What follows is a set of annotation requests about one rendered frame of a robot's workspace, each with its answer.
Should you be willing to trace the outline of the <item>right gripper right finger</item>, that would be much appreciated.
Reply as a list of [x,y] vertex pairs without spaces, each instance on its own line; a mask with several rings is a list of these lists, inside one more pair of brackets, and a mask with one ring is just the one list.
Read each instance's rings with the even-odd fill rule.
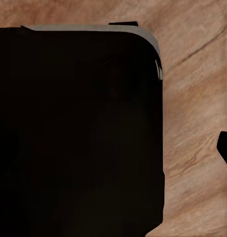
[[227,163],[227,132],[222,131],[218,138],[217,149]]

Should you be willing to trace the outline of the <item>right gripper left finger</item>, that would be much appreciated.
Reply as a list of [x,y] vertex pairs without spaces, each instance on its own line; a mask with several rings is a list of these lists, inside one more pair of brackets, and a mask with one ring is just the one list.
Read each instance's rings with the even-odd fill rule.
[[0,182],[19,151],[20,142],[16,131],[0,135]]

